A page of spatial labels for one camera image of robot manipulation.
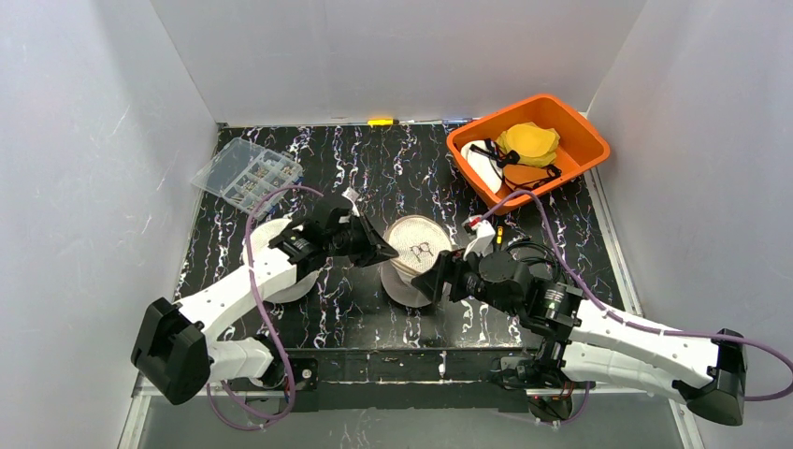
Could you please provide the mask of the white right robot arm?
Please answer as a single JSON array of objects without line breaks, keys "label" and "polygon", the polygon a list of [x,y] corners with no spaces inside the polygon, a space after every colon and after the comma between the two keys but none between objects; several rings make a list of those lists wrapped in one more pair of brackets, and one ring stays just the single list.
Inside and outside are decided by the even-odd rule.
[{"label": "white right robot arm", "polygon": [[604,383],[640,389],[725,426],[743,423],[745,350],[737,333],[676,335],[610,306],[599,308],[572,285],[534,276],[506,252],[484,257],[441,252],[411,281],[428,299],[477,299],[541,337],[537,352],[502,363],[493,380],[506,388]]}]

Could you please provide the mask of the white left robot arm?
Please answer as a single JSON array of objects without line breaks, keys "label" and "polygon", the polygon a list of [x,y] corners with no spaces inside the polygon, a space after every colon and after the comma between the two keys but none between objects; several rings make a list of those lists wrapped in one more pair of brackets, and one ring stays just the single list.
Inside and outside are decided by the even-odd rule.
[{"label": "white left robot arm", "polygon": [[264,312],[268,300],[305,296],[313,275],[332,257],[365,268],[398,256],[342,195],[321,197],[307,215],[285,222],[266,243],[244,248],[248,254],[242,267],[176,302],[158,298],[144,312],[131,363],[173,405],[212,383],[239,378],[266,382],[276,372],[294,394],[294,367],[276,330],[266,337],[228,341],[220,339],[223,331],[253,309]]}]

